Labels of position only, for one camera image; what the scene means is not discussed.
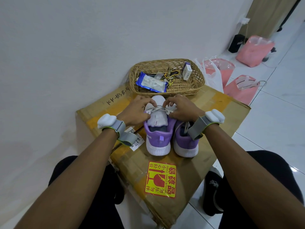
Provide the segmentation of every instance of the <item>person's left hand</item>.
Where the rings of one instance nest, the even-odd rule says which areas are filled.
[[[120,121],[124,121],[126,126],[143,123],[144,121],[150,119],[150,115],[148,113],[144,113],[145,106],[148,103],[151,103],[154,107],[157,107],[157,104],[153,99],[144,96],[137,96],[116,118]]]

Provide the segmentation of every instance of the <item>red arrow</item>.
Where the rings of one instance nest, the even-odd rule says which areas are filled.
[[[158,170],[158,169],[149,169],[150,171],[154,171],[154,172],[160,172],[160,173],[165,173],[164,170]]]

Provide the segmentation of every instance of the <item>black pants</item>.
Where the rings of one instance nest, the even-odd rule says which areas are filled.
[[[70,156],[61,160],[54,168],[49,185],[77,158]],[[114,204],[117,178],[112,165],[105,168],[101,184],[92,204],[79,228],[124,228]]]
[[[293,177],[292,170],[280,155],[265,150],[248,153],[304,204],[302,193]],[[219,183],[215,200],[224,211],[219,229],[232,226],[234,228],[257,228],[237,200],[225,176]]]

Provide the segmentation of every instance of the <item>purple shoe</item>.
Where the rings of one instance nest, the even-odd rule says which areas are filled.
[[[170,152],[170,139],[173,135],[173,128],[177,120],[167,116],[162,107],[165,99],[161,95],[152,97],[158,107],[155,108],[148,103],[145,111],[150,114],[150,119],[143,123],[146,131],[146,148],[154,156],[164,156]]]
[[[193,140],[187,133],[188,122],[177,121],[173,139],[173,148],[181,157],[192,158],[198,154],[199,139]]]

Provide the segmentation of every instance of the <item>blue and white package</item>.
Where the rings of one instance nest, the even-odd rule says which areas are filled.
[[[141,71],[139,79],[135,82],[142,88],[149,89],[153,92],[166,92],[167,82],[150,77]]]

